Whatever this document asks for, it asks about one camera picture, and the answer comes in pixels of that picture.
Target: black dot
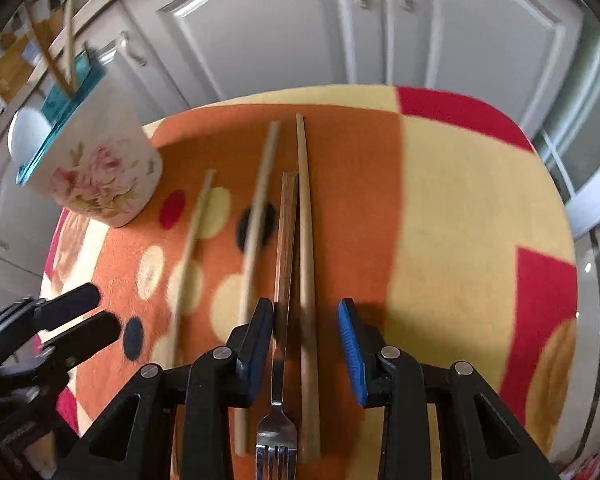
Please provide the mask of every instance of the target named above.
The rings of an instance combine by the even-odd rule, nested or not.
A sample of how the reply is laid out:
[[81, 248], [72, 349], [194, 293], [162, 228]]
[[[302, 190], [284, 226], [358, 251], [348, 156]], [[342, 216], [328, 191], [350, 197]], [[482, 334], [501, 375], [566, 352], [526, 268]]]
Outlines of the black dot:
[[125, 333], [122, 336], [122, 349], [126, 358], [130, 361], [136, 361], [140, 357], [143, 342], [144, 329], [142, 328], [142, 321], [138, 316], [133, 316], [127, 321]]
[[[247, 239], [247, 226], [249, 225], [249, 216], [251, 215], [251, 208], [248, 207], [240, 215], [240, 221], [238, 222], [238, 228], [235, 232], [235, 243], [238, 245], [240, 252], [244, 252], [244, 245]], [[273, 234], [273, 227], [276, 224], [276, 209], [270, 203], [264, 208], [264, 225], [262, 226], [262, 246], [267, 245], [267, 242]]]

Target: teal lid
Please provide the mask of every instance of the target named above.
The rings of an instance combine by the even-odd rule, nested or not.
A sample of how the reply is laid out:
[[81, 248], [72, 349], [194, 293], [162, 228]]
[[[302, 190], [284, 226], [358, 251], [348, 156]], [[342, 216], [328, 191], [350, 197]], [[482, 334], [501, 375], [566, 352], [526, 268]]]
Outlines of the teal lid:
[[106, 73], [104, 67], [97, 60], [94, 51], [90, 51], [89, 55], [86, 52], [78, 54], [75, 57], [75, 69], [78, 76], [78, 89], [75, 94], [69, 99], [56, 84], [50, 90], [45, 103], [42, 105], [41, 111], [51, 124], [51, 131], [29, 163], [18, 168], [16, 184], [19, 186], [24, 186], [29, 181], [38, 163], [51, 147], [66, 122]]

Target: metal fork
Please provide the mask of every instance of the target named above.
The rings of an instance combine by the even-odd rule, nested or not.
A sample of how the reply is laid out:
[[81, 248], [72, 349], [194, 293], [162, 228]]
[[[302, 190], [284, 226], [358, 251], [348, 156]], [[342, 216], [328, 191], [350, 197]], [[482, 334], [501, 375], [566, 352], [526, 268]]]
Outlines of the metal fork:
[[256, 434], [256, 480], [294, 480], [296, 476], [298, 430], [282, 410], [282, 392], [297, 204], [298, 174], [285, 173], [282, 179], [276, 257], [271, 409], [269, 415], [260, 421]]

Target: cabinet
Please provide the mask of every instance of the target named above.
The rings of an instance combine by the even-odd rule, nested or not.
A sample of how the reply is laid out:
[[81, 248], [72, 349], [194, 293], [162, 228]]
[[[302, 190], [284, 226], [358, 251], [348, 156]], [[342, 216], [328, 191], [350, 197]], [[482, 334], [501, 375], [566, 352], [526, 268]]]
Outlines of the cabinet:
[[580, 37], [577, 0], [123, 0], [191, 107], [379, 83], [481, 99], [535, 135]]
[[493, 105], [529, 137], [580, 38], [576, 0], [385, 0], [387, 83]]
[[0, 309], [26, 296], [38, 297], [42, 279], [0, 259]]
[[[366, 9], [364, 2], [370, 2]], [[379, 0], [123, 5], [191, 107], [283, 88], [384, 79]]]
[[78, 44], [83, 41], [99, 50], [100, 62], [136, 108], [141, 124], [189, 108], [120, 3], [78, 36]]
[[18, 186], [17, 171], [5, 132], [0, 138], [0, 260], [39, 277], [61, 208]]

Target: table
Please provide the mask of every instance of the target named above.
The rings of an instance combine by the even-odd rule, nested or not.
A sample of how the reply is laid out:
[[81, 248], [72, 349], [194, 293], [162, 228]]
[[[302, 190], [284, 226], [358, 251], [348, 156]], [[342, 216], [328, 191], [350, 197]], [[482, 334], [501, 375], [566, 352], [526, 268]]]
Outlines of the table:
[[[42, 296], [92, 281], [101, 308], [124, 326], [119, 342], [77, 368], [64, 416], [82, 434], [142, 364], [163, 359], [187, 222], [209, 168], [218, 175], [188, 279], [180, 358], [192, 362], [225, 342], [237, 322], [237, 225], [267, 124], [283, 121], [269, 189], [277, 211], [282, 173], [297, 169], [298, 112], [312, 193], [323, 452], [299, 466], [299, 478], [377, 475], [382, 410], [363, 411], [349, 386], [336, 324], [345, 297], [419, 361], [471, 362], [548, 452], [575, 346], [574, 247], [560, 197], [526, 137], [494, 108], [385, 86], [267, 92], [166, 118], [147, 128], [164, 173], [135, 220], [109, 229], [62, 213]], [[272, 235], [258, 264], [261, 296], [273, 294], [275, 252]], [[285, 411], [299, 425], [290, 338]], [[250, 411], [253, 434], [267, 384]], [[253, 478], [253, 457], [234, 457], [234, 469]]]

